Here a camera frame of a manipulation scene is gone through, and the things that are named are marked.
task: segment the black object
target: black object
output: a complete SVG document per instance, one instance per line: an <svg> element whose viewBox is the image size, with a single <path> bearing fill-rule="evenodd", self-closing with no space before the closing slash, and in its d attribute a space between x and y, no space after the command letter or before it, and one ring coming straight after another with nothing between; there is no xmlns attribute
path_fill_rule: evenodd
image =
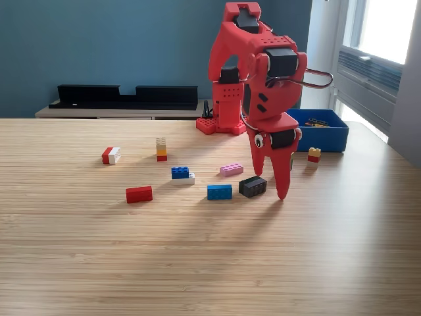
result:
<svg viewBox="0 0 421 316"><path fill-rule="evenodd" d="M60 101L50 109L190 110L197 108L197 86L137 86L135 95L121 95L120 86L62 84Z"/></svg>
<svg viewBox="0 0 421 316"><path fill-rule="evenodd" d="M223 67L221 69L221 77L218 83L220 84L238 84L239 70L237 67Z"/></svg>
<svg viewBox="0 0 421 316"><path fill-rule="evenodd" d="M251 89L248 84L244 85L244 98L243 98L243 109L245 114L249 114L250 112L250 100L251 100Z"/></svg>
<svg viewBox="0 0 421 316"><path fill-rule="evenodd" d="M203 114L202 117L204 119L211 119L213 117L213 114L211 113L213 109L209 110L209 102L208 100L204 100L203 102Z"/></svg>
<svg viewBox="0 0 421 316"><path fill-rule="evenodd" d="M259 32L257 18L254 15L251 15L249 10L245 8L239 10L239 15L235 16L232 22L234 22L238 28L241 28L246 32L252 34L257 34Z"/></svg>
<svg viewBox="0 0 421 316"><path fill-rule="evenodd" d="M243 194L243 192L244 192L244 184L249 183L249 182L252 182L252 181L257 180L257 179L260 179L260 178L261 177L259 177L259 176L252 176L251 178L248 178L248 179L245 179L245 180L240 181L238 183L238 192L241 193L241 194Z"/></svg>
<svg viewBox="0 0 421 316"><path fill-rule="evenodd" d="M239 183L239 192L245 197L252 198L265 193L267 181L259 176L254 176Z"/></svg>
<svg viewBox="0 0 421 316"><path fill-rule="evenodd" d="M264 52L270 59L269 77L287 77L297 70L298 55L290 48L268 48Z"/></svg>
<svg viewBox="0 0 421 316"><path fill-rule="evenodd" d="M266 112L267 111L267 109L266 109L266 107L264 107L263 105L261 105L261 104L258 104L257 105L257 108L259 109L259 111L260 112L262 112L262 113L264 113L264 112Z"/></svg>
<svg viewBox="0 0 421 316"><path fill-rule="evenodd" d="M281 132L270 133L270 135L272 137L272 149L290 146L295 139L294 130L282 130Z"/></svg>

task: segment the yellow lego brick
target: yellow lego brick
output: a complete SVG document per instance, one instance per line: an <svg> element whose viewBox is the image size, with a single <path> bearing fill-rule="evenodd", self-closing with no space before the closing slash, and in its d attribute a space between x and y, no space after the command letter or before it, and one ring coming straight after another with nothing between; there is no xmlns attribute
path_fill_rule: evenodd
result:
<svg viewBox="0 0 421 316"><path fill-rule="evenodd" d="M166 156L166 149L157 149L157 156Z"/></svg>
<svg viewBox="0 0 421 316"><path fill-rule="evenodd" d="M313 147L309 149L309 156L320 157L321 155L322 155L322 151L320 149L313 148Z"/></svg>
<svg viewBox="0 0 421 316"><path fill-rule="evenodd" d="M166 150L165 137L157 138L157 150Z"/></svg>

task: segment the stacked lego bricks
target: stacked lego bricks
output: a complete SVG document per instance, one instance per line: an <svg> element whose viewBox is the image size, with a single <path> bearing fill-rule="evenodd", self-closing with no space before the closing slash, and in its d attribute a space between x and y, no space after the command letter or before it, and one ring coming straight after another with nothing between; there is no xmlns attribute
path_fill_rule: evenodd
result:
<svg viewBox="0 0 421 316"><path fill-rule="evenodd" d="M195 183L195 174L188 167L171 168L171 184L173 186L191 186Z"/></svg>
<svg viewBox="0 0 421 316"><path fill-rule="evenodd" d="M320 149L311 147L309 149L309 155L307 156L307 166L309 168L317 169L321 155L322 151Z"/></svg>
<svg viewBox="0 0 421 316"><path fill-rule="evenodd" d="M108 147L102 154L102 160L104 165L115 165L121 157L121 151L119 147Z"/></svg>
<svg viewBox="0 0 421 316"><path fill-rule="evenodd" d="M164 137L157 138L157 161L166 161L166 140Z"/></svg>

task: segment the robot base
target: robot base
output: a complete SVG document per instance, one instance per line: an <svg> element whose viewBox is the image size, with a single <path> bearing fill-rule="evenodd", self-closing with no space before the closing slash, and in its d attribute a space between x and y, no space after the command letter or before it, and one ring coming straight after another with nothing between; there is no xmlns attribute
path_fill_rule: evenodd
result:
<svg viewBox="0 0 421 316"><path fill-rule="evenodd" d="M235 127L221 128L221 127L216 127L216 120L214 118L211 119L211 118L203 118L203 117L199 117L196 120L196 128L202 131L206 135L211 135L213 133L226 133L226 134L233 134L237 136L245 132L245 125L241 121Z"/></svg>

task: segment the blue lego brick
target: blue lego brick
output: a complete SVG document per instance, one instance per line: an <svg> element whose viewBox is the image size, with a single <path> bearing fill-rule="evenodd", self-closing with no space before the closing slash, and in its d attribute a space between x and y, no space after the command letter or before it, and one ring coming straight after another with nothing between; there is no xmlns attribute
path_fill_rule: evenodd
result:
<svg viewBox="0 0 421 316"><path fill-rule="evenodd" d="M208 199L232 199L231 184L208 186Z"/></svg>
<svg viewBox="0 0 421 316"><path fill-rule="evenodd" d="M171 178L172 179L188 179L189 168L188 167L172 167Z"/></svg>

